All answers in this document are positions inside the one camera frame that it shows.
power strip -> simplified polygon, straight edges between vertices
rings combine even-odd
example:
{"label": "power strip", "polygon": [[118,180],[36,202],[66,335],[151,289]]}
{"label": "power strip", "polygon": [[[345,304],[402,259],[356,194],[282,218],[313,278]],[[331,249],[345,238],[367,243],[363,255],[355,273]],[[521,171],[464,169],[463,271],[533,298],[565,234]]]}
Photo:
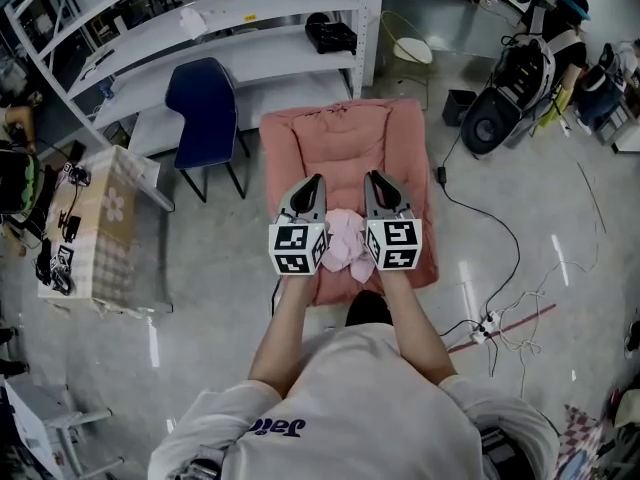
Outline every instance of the power strip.
{"label": "power strip", "polygon": [[500,314],[492,311],[489,313],[489,317],[484,317],[480,325],[478,325],[474,331],[471,333],[471,339],[476,342],[478,345],[482,345],[489,336],[496,332],[500,327]]}

pink armchair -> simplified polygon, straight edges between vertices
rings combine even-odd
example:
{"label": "pink armchair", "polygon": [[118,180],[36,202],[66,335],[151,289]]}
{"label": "pink armchair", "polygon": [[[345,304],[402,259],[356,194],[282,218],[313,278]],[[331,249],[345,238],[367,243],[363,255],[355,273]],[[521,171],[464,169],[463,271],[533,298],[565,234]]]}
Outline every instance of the pink armchair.
{"label": "pink armchair", "polygon": [[[356,100],[324,108],[295,108],[267,114],[260,123],[267,169],[267,200],[273,215],[296,182],[320,173],[327,184],[327,210],[349,208],[365,215],[364,175],[379,169],[407,187],[423,222],[418,267],[408,275],[414,288],[438,279],[429,204],[429,161],[424,119],[415,100]],[[320,267],[315,305],[346,303],[363,289],[383,293],[377,272],[362,285],[349,269]]]}

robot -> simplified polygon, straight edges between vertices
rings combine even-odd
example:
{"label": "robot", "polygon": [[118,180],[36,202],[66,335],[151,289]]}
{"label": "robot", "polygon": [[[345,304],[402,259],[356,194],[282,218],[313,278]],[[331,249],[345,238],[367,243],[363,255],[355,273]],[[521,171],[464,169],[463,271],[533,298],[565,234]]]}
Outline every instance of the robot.
{"label": "robot", "polygon": [[[422,250],[422,221],[406,189],[379,171],[365,175],[367,217],[364,243],[379,270],[416,268]],[[329,247],[326,183],[315,174],[284,194],[269,226],[269,256],[279,275],[313,275]]]}

blue chair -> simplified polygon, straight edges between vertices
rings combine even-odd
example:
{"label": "blue chair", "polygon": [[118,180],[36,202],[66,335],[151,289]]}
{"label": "blue chair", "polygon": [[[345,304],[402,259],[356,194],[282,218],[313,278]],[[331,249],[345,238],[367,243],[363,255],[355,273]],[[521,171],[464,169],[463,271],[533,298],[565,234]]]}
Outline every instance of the blue chair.
{"label": "blue chair", "polygon": [[206,203],[207,197],[186,170],[218,164],[225,165],[244,199],[245,193],[229,163],[236,137],[247,158],[251,155],[240,135],[233,85],[224,67],[213,58],[178,66],[171,75],[164,101],[185,119],[174,165],[202,202]]}

floral tablecloth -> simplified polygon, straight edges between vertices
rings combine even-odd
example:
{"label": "floral tablecloth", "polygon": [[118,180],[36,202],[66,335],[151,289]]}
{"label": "floral tablecloth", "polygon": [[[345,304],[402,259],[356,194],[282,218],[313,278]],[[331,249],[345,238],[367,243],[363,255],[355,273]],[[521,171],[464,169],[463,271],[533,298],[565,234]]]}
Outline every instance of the floral tablecloth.
{"label": "floral tablecloth", "polygon": [[[127,308],[132,265],[129,249],[133,233],[136,180],[144,162],[126,149],[114,146],[80,162],[91,173],[88,187],[69,183],[61,173],[47,219],[51,254],[60,246],[73,251],[69,296],[39,282],[38,296],[57,308],[97,311],[130,311]],[[58,227],[60,213],[67,213],[74,197],[72,215],[80,217],[76,238],[65,243]]]}

